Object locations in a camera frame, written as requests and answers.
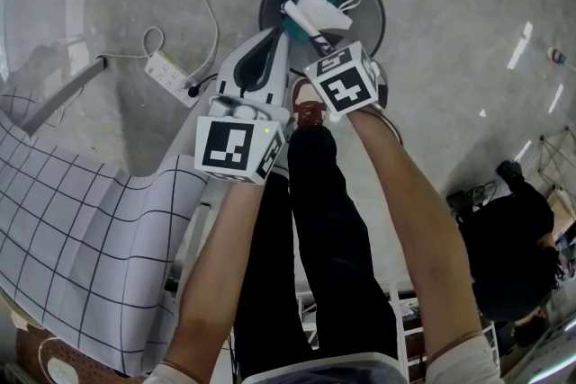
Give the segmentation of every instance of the sleeve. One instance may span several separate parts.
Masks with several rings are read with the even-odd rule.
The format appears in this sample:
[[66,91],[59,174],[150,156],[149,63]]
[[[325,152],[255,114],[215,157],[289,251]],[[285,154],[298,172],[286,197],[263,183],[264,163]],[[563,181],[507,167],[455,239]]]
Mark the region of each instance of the sleeve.
[[152,374],[144,381],[144,384],[199,384],[181,371],[171,366],[160,363]]
[[427,369],[428,384],[504,384],[485,336],[457,345]]

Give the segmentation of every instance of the grid paper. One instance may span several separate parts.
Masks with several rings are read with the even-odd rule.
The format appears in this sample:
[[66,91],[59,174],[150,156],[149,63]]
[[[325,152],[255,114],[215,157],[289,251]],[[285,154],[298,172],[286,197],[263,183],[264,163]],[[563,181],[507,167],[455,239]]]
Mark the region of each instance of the grid paper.
[[[10,96],[0,107],[23,121],[32,97]],[[0,286],[80,352],[151,371],[176,326],[164,284],[206,177],[190,156],[130,176],[30,138],[0,112]]]

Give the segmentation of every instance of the concrete floor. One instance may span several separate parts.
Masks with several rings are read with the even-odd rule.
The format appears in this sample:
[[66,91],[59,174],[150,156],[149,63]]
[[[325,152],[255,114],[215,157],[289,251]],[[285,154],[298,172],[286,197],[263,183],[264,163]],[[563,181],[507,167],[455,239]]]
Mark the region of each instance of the concrete floor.
[[[257,31],[258,2],[211,0],[222,36],[217,63]],[[502,159],[531,141],[522,156],[529,162],[541,134],[574,120],[576,78],[545,55],[555,46],[576,57],[574,0],[383,2],[387,28],[376,57],[390,78],[389,112],[439,192],[490,180]],[[164,51],[184,69],[198,66],[212,44],[202,0],[0,0],[0,76],[9,85],[49,92],[103,51],[140,53],[141,34],[150,25],[166,32]],[[530,26],[526,49],[512,66]],[[149,174],[187,109],[146,76],[142,61],[111,63],[60,127],[44,130],[81,154]],[[562,94],[549,111],[560,84]],[[370,228],[376,277],[406,280],[367,156],[347,124],[333,130],[350,194]]]

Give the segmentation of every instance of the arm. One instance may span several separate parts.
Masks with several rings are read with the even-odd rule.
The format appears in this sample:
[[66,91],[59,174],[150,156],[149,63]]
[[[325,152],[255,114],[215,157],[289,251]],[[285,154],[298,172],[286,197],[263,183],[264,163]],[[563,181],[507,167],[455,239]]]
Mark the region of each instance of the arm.
[[446,205],[388,128],[358,111],[349,119],[382,184],[418,294],[432,361],[482,334],[464,242]]
[[230,334],[264,188],[234,183],[185,285],[166,360],[208,384]]

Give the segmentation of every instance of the brown shoe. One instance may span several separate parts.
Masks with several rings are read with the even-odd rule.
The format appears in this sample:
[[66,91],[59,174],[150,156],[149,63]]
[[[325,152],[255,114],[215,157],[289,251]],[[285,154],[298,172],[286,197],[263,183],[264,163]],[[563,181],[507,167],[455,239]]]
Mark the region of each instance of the brown shoe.
[[297,129],[307,125],[322,125],[324,123],[324,118],[328,112],[326,104],[306,77],[301,77],[294,82],[292,112]]

